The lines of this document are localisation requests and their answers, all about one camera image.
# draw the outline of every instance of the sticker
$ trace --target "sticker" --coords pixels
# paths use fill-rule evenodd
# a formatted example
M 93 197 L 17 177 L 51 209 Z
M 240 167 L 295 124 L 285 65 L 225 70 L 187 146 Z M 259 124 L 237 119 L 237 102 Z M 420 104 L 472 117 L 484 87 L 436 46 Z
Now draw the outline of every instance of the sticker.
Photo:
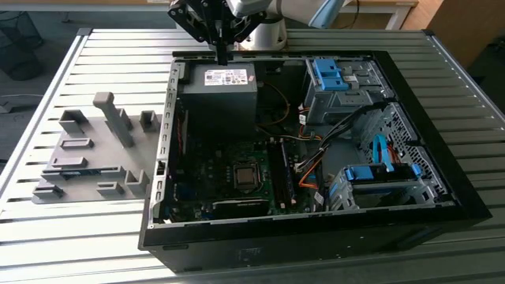
M 299 119 L 300 119 L 300 124 L 305 125 L 307 117 L 301 114 L 301 115 L 299 115 Z
M 247 85 L 247 80 L 245 69 L 205 71 L 205 86 Z
M 355 75 L 351 75 L 351 76 L 344 76 L 344 80 L 345 81 L 356 81 L 357 82 L 357 78 L 356 78 L 356 76 Z
M 324 204 L 324 197 L 319 192 L 316 192 L 316 194 L 315 194 L 315 199 L 316 199 L 317 203 L 320 203 L 321 205 Z
M 171 4 L 172 0 L 148 0 L 148 3 Z

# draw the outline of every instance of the wire bundle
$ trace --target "wire bundle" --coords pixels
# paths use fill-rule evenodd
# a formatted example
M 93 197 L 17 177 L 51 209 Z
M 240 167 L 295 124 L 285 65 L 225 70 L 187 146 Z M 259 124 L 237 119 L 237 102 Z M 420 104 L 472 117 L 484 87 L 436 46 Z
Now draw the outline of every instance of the wire bundle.
M 377 102 L 373 105 L 367 105 L 367 106 L 360 107 L 360 109 L 357 109 L 355 112 L 352 112 L 332 127 L 332 129 L 329 130 L 329 132 L 327 133 L 327 135 L 324 136 L 324 138 L 321 139 L 321 141 L 319 143 L 319 146 L 317 146 L 319 149 L 317 149 L 316 153 L 307 160 L 304 160 L 300 164 L 297 164 L 296 167 L 295 167 L 296 170 L 301 170 L 301 169 L 304 169 L 312 163 L 312 166 L 309 167 L 308 171 L 303 175 L 303 178 L 301 178 L 301 180 L 299 182 L 299 186 L 301 186 L 301 187 L 309 187 L 309 188 L 313 188 L 313 186 L 315 186 L 315 188 L 317 188 L 316 185 L 305 183 L 305 179 L 309 176 L 309 174 L 313 171 L 313 169 L 316 168 L 317 164 L 323 160 L 324 153 L 325 153 L 325 151 L 328 150 L 328 148 L 331 146 L 331 139 L 339 137 L 340 135 L 343 135 L 343 133 L 345 133 L 352 128 L 353 121 L 363 114 L 368 113 L 369 111 L 372 111 L 375 109 L 383 109 L 383 108 L 387 107 L 387 105 L 388 105 L 387 102 Z

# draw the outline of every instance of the blue drive bay bracket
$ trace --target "blue drive bay bracket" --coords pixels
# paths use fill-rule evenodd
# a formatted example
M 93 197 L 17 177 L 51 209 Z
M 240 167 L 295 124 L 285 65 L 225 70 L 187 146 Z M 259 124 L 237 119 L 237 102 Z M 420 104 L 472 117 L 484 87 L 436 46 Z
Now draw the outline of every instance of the blue drive bay bracket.
M 321 80 L 321 89 L 324 91 L 349 90 L 349 84 L 344 82 L 340 76 L 341 69 L 335 59 L 315 59 L 315 71 Z

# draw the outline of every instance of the ram slot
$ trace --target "ram slot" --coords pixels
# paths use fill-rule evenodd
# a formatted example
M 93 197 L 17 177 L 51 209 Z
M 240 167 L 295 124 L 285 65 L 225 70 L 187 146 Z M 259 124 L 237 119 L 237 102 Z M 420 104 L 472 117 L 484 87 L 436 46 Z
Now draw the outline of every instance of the ram slot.
M 283 142 L 271 143 L 267 146 L 268 161 L 271 164 L 271 176 L 273 195 L 280 208 L 295 204 L 295 188 L 292 171 L 289 170 L 288 155 Z

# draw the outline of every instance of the power supply label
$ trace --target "power supply label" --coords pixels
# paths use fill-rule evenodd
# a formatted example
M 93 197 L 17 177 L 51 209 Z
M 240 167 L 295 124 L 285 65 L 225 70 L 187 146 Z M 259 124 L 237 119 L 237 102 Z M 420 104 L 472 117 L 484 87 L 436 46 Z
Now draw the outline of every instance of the power supply label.
M 247 85 L 247 70 L 227 69 L 227 70 L 207 70 L 205 71 L 205 86 L 224 85 Z

